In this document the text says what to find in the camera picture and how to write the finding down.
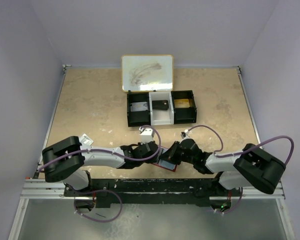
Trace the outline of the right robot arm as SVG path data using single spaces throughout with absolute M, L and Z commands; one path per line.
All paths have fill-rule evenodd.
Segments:
M 217 156 L 202 151 L 192 138 L 185 138 L 175 141 L 159 159 L 174 165 L 189 163 L 203 175 L 219 174 L 212 183 L 212 190 L 218 196 L 243 187 L 254 187 L 262 193 L 273 194 L 286 165 L 252 143 L 246 144 L 243 150 L 248 152 Z

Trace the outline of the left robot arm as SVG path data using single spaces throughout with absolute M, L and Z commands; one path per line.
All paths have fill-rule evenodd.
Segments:
M 62 181 L 81 196 L 88 196 L 93 191 L 91 175 L 81 167 L 101 166 L 130 170 L 144 163 L 155 163 L 162 151 L 162 146 L 154 140 L 104 148 L 83 144 L 79 137 L 70 136 L 42 151 L 43 166 L 37 171 L 44 173 L 48 183 Z

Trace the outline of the red card holder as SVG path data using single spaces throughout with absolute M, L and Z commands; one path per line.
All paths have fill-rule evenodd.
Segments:
M 152 162 L 151 164 L 156 166 L 156 167 L 168 170 L 170 172 L 175 172 L 177 170 L 177 165 L 176 164 L 173 164 L 173 163 L 170 163 L 166 160 L 160 159 L 160 156 L 162 154 L 164 154 L 167 150 L 168 149 L 166 147 L 161 147 L 160 150 L 159 150 L 159 153 L 157 155 L 156 160 L 154 162 Z

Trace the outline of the dark grey credit card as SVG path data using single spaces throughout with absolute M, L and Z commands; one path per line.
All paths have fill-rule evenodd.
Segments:
M 167 111 L 169 109 L 168 100 L 153 100 L 151 103 L 153 110 Z

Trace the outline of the black white three-bin organizer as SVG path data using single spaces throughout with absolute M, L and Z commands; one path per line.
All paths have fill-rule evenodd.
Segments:
M 194 124 L 197 114 L 192 90 L 127 93 L 127 125 L 131 128 Z

